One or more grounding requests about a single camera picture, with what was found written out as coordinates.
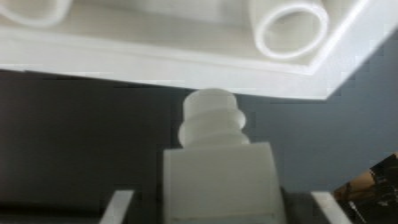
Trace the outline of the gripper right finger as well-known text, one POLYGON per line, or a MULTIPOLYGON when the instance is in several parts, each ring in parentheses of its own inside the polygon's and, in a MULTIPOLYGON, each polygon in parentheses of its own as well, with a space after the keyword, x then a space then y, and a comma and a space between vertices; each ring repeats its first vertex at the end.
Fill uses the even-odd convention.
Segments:
POLYGON ((310 196, 328 224, 353 224, 337 205, 331 194, 324 191, 314 191, 310 196))

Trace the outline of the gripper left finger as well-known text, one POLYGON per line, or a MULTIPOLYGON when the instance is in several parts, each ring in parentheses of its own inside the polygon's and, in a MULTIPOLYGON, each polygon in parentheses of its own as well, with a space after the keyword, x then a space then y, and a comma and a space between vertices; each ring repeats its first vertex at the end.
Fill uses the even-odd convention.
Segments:
POLYGON ((113 192, 97 224, 122 224, 132 194, 132 190, 116 190, 113 192))

